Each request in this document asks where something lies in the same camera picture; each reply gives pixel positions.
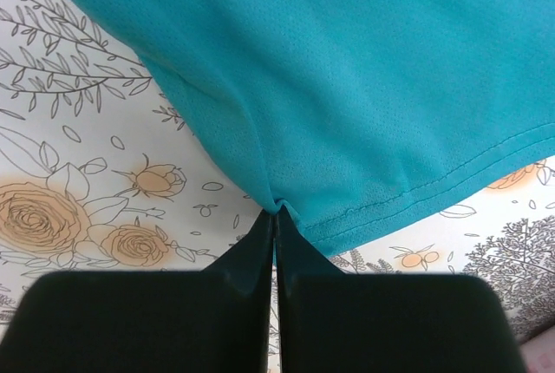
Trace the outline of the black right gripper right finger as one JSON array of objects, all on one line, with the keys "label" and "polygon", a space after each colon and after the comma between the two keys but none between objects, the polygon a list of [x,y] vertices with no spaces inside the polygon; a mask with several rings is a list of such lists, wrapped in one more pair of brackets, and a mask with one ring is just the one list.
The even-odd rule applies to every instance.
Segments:
[{"label": "black right gripper right finger", "polygon": [[480,278],[348,274],[275,218],[284,372],[521,372],[500,302]]}]

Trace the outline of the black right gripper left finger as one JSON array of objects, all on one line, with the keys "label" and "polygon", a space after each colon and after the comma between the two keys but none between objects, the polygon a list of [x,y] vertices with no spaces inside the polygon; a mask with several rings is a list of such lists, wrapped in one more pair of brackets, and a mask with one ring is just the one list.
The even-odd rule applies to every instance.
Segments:
[{"label": "black right gripper left finger", "polygon": [[264,372],[272,219],[194,271],[55,272],[24,294],[4,372]]}]

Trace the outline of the teal t-shirt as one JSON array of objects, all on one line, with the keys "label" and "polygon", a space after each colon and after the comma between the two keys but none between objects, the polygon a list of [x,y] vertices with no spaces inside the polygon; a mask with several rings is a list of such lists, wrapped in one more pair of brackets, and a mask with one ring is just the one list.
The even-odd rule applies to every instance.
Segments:
[{"label": "teal t-shirt", "polygon": [[554,0],[72,0],[335,255],[554,153]]}]

